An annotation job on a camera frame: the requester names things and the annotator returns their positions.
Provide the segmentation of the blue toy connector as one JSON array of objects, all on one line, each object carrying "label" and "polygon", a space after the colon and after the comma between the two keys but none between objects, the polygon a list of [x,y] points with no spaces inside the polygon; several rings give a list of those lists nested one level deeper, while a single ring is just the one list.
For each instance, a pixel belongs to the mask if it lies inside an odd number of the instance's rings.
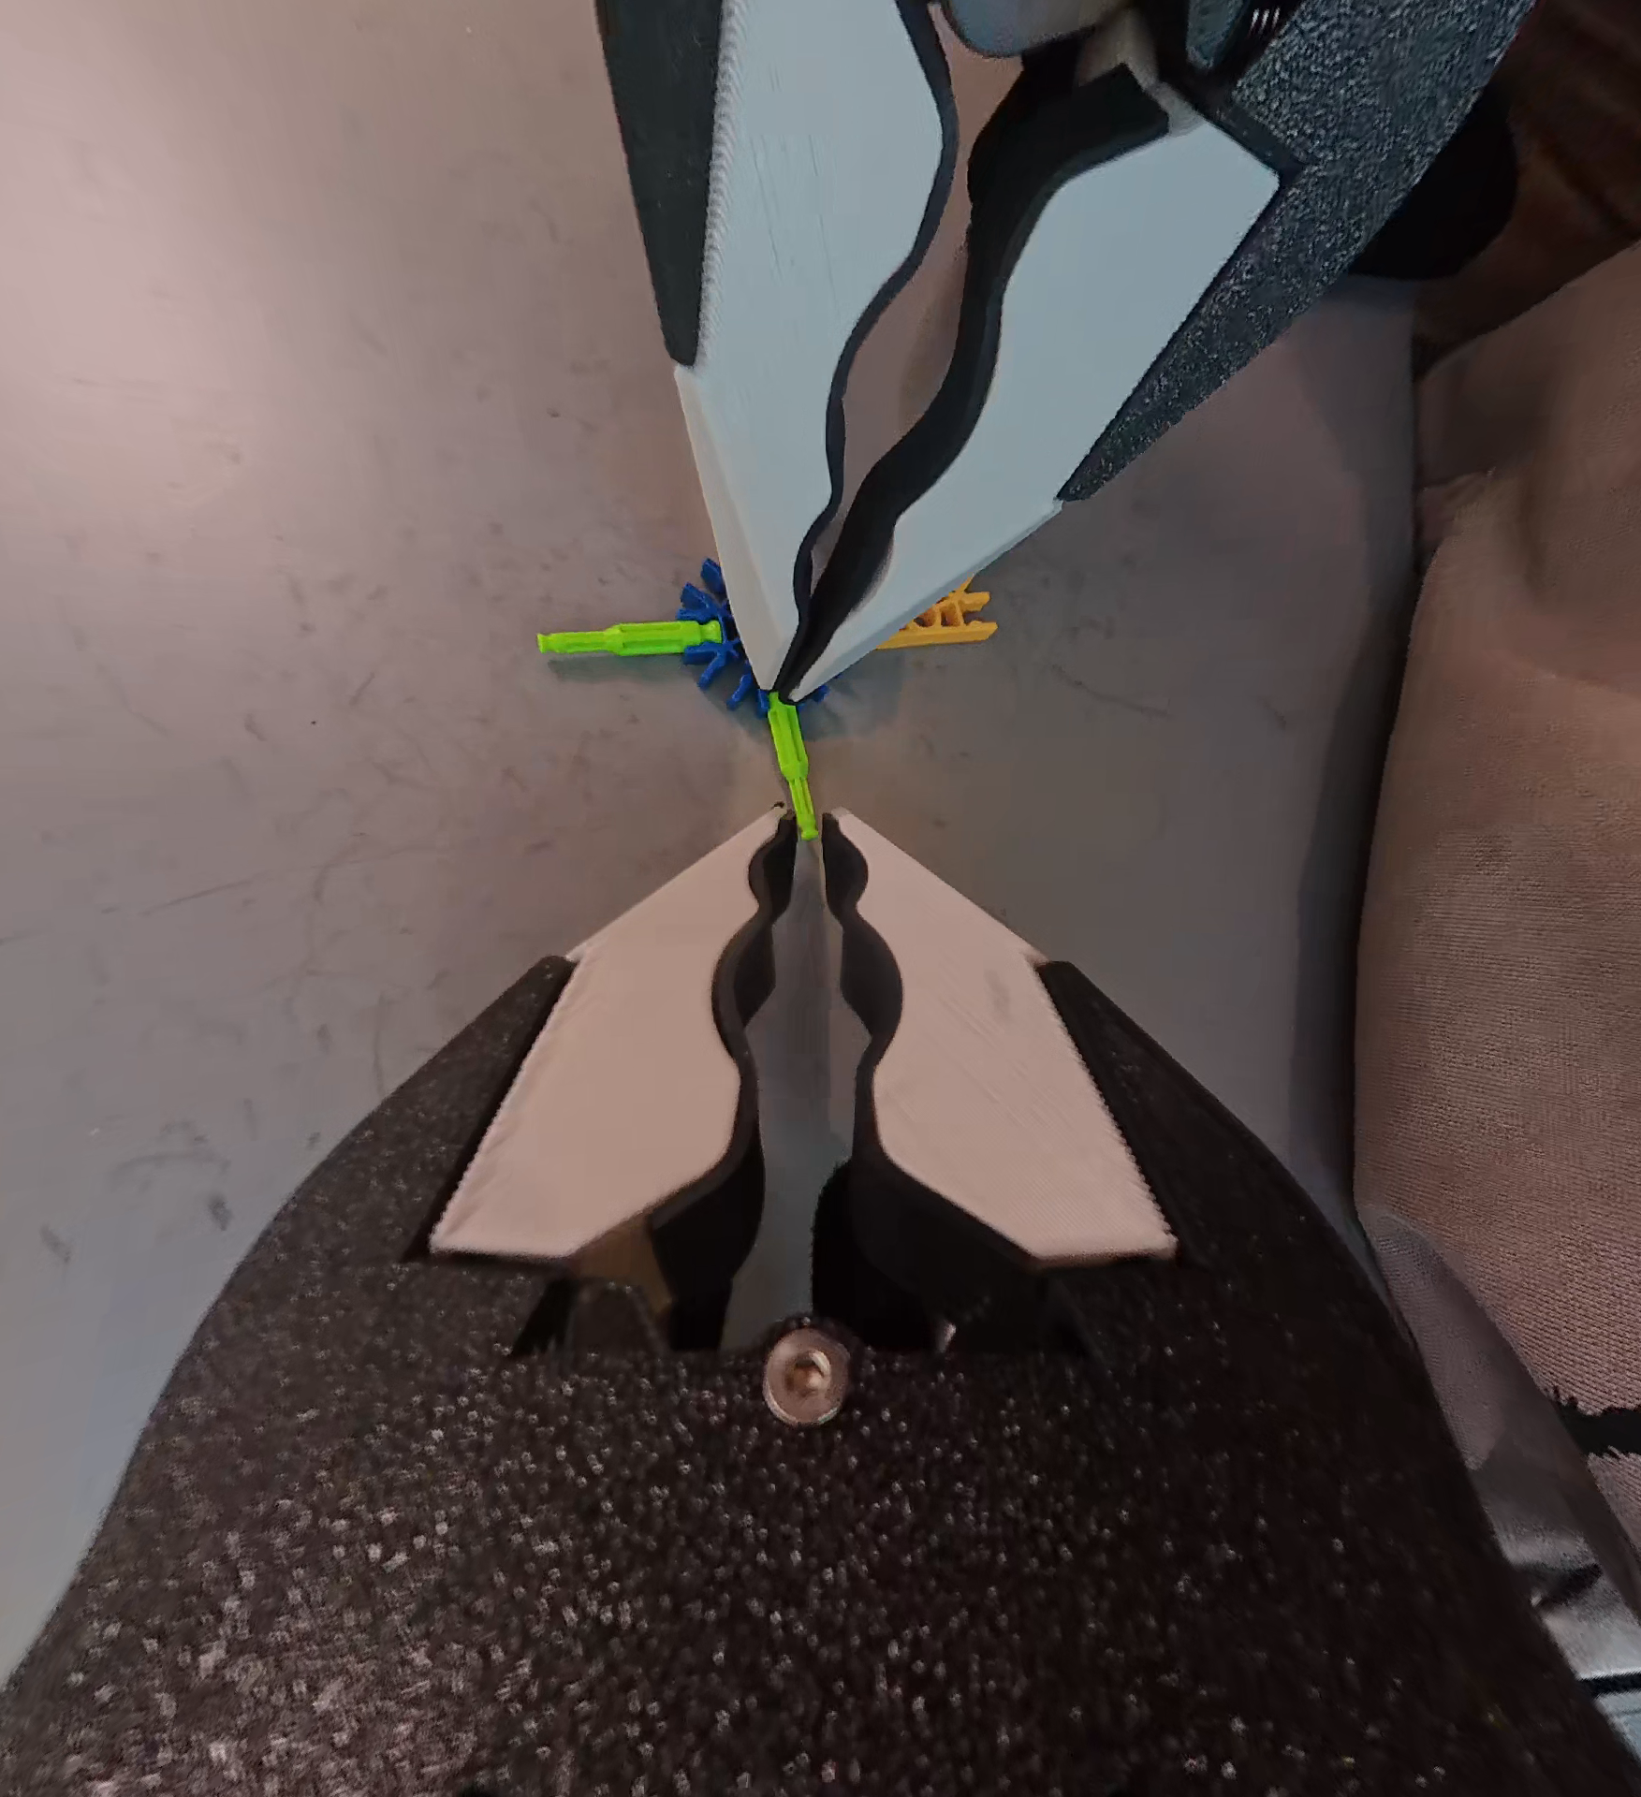
[{"label": "blue toy connector", "polygon": [[742,636],[717,560],[706,556],[699,564],[697,579],[685,581],[678,600],[678,622],[689,624],[697,639],[680,649],[680,658],[697,668],[697,685],[710,688],[729,685],[729,709],[750,707],[765,719],[768,694],[757,683],[742,647]]}]

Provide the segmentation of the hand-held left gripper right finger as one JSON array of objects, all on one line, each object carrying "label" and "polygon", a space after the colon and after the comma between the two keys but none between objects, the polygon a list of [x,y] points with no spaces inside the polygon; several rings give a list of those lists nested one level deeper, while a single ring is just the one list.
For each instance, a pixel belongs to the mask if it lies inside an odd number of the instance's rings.
[{"label": "hand-held left gripper right finger", "polygon": [[840,987],[868,1032],[851,1198],[876,1268],[1174,1257],[1044,955],[850,811],[821,821],[821,849]]}]

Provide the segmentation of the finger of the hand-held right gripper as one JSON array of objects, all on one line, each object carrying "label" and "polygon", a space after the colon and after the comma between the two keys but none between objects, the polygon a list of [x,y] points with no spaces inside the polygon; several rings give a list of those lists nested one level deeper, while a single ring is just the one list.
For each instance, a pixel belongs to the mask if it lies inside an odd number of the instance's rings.
[{"label": "finger of the hand-held right gripper", "polygon": [[927,3],[721,5],[697,349],[676,384],[765,688],[797,692],[833,632],[812,554],[844,492],[846,384],[938,228],[957,141]]},{"label": "finger of the hand-held right gripper", "polygon": [[978,132],[950,360],[868,468],[778,677],[797,698],[1050,520],[1280,173],[1116,58],[1052,43]]}]

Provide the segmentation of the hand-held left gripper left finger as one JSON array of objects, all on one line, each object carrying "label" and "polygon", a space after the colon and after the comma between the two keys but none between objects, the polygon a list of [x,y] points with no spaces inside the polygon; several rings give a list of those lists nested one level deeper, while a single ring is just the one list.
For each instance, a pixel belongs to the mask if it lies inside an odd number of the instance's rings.
[{"label": "hand-held left gripper left finger", "polygon": [[585,938],[449,1200],[432,1253],[742,1258],[763,1209],[748,1022],[774,985],[795,819],[776,805]]}]

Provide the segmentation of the light green toy rod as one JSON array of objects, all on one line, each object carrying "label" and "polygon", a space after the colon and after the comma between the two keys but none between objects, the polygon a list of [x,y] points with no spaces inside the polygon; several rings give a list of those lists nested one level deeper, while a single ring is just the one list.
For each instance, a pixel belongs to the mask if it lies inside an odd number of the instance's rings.
[{"label": "light green toy rod", "polygon": [[727,626],[719,619],[653,619],[614,622],[597,630],[540,632],[538,651],[546,656],[610,658],[695,658],[710,660],[729,647]]},{"label": "light green toy rod", "polygon": [[819,836],[817,811],[810,790],[808,745],[797,703],[770,692],[766,696],[766,724],[770,747],[783,779],[789,807],[802,841]]}]

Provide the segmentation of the grey desk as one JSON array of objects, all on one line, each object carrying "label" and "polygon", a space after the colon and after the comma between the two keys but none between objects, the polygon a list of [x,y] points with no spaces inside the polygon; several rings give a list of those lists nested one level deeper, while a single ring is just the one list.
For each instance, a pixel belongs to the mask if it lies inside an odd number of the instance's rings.
[{"label": "grey desk", "polygon": [[[1410,377],[1339,286],[808,722],[1339,1221]],[[0,1683],[317,1157],[778,796],[536,653],[712,549],[589,3],[0,3]]]}]

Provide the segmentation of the yellow toy connector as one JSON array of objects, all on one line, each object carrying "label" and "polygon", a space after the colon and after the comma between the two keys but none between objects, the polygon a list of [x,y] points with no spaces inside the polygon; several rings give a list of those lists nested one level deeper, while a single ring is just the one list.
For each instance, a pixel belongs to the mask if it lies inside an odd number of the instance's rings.
[{"label": "yellow toy connector", "polygon": [[987,617],[989,594],[972,577],[929,603],[878,645],[880,653],[961,647],[991,639],[997,620]]}]

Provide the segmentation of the person's beige sweater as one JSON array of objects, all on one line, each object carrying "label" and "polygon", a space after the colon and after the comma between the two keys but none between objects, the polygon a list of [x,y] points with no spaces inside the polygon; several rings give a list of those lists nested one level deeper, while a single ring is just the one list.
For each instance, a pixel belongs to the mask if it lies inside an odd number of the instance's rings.
[{"label": "person's beige sweater", "polygon": [[1641,241],[1418,392],[1354,1187],[1533,1615],[1641,1759]]}]

